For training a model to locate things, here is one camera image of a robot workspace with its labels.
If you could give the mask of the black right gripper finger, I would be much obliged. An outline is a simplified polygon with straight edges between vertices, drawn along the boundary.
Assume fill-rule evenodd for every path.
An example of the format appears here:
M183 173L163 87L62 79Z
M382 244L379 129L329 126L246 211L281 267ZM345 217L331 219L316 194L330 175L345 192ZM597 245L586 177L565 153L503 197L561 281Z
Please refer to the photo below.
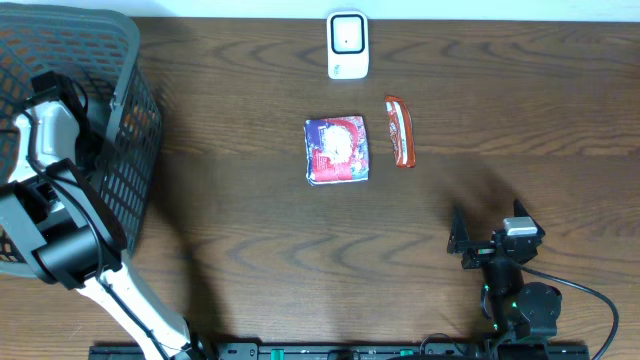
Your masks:
M463 212L459 207L453 210L452 226L447 244L449 254L463 253L469 245L469 234L464 221Z
M522 202L515 199L513 202L514 219L512 220L513 231L537 231L538 225L530 216Z

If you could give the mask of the red orange snack bar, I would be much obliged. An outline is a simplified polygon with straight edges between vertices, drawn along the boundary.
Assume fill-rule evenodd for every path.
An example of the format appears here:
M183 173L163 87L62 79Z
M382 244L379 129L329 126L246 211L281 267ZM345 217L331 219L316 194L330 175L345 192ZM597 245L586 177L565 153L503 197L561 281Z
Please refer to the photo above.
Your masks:
M414 168L416 152L409 109L403 99L391 95L385 97L385 108L395 164L399 168Z

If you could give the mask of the purple red snack bag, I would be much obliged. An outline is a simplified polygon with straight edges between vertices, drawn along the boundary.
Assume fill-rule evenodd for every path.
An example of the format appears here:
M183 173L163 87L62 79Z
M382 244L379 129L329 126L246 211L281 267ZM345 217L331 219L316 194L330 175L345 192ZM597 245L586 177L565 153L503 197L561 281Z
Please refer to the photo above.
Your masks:
M304 134L310 185L368 180L369 148L362 116L309 119Z

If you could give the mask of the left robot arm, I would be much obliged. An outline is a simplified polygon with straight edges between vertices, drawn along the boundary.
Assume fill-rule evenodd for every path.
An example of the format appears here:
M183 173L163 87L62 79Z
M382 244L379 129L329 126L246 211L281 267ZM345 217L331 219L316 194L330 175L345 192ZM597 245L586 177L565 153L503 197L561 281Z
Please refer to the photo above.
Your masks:
M88 178L104 141L91 128L89 98L66 75L32 77L15 106L18 154L1 188L1 228L11 254L2 271L60 284L102 307L147 359L209 359L187 320L166 307L126 254L127 237Z

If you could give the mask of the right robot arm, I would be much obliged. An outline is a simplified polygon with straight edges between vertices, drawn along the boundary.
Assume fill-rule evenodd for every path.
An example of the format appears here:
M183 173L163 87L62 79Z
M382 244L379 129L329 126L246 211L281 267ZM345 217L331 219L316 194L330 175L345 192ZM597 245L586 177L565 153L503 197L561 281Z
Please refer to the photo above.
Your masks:
M490 239L475 241L467 231L463 212L456 208L447 252L462 256L463 269L483 273L481 308L496 331L493 339L484 341L487 357L515 357L530 345L535 359L546 359L548 339L557 335L562 295L545 283L524 281L523 265L537 256L545 231L520 201L513 202L513 211Z

